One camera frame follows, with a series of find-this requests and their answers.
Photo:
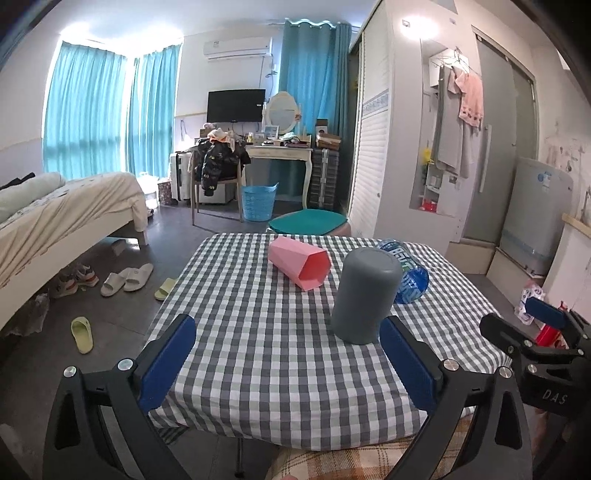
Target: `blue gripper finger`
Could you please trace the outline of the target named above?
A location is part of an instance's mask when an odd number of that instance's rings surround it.
[[[140,353],[138,369],[138,405],[147,414],[162,405],[164,397],[177,378],[184,361],[193,349],[197,335],[195,320],[186,314],[176,317],[165,333],[150,342],[144,350],[152,353],[149,358]]]
[[[528,298],[525,301],[525,312],[557,330],[562,330],[566,326],[564,312],[540,299]]]
[[[395,316],[382,321],[379,341],[414,406],[431,414],[443,385],[437,355]]]

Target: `metal screw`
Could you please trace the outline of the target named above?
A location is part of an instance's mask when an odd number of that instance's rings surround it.
[[[132,366],[134,366],[134,361],[129,358],[124,358],[117,364],[117,368],[123,372],[129,370]]]
[[[446,370],[451,370],[452,372],[455,372],[458,368],[460,368],[460,364],[450,358],[447,358],[443,361],[443,366]]]
[[[507,367],[500,367],[499,369],[499,375],[504,377],[504,378],[511,378],[511,375],[513,373],[511,372],[510,368]]]
[[[70,378],[76,375],[76,367],[68,367],[64,370],[64,377]]]

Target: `shoe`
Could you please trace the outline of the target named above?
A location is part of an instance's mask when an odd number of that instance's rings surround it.
[[[89,265],[76,265],[75,276],[76,283],[85,287],[94,287],[99,282],[99,277],[96,276],[95,271]]]
[[[49,296],[52,299],[60,299],[68,295],[74,295],[78,291],[78,284],[73,275],[60,274],[56,283],[49,289]]]

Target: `blue curtain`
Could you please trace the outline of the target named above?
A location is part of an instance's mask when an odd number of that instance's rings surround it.
[[[301,123],[308,134],[314,134],[318,118],[328,119],[330,133],[345,133],[350,42],[349,24],[285,22],[279,91],[290,93],[301,106]],[[271,183],[279,182],[279,194],[301,195],[305,171],[301,162],[276,160],[271,164]]]
[[[76,179],[121,170],[126,58],[62,43],[51,78],[43,168]]]
[[[180,45],[135,59],[129,104],[126,156],[128,170],[165,177],[173,151],[174,100]]]

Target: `refrigerator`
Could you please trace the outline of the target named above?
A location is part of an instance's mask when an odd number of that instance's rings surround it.
[[[546,275],[569,213],[573,179],[565,171],[519,158],[500,249],[532,275]]]

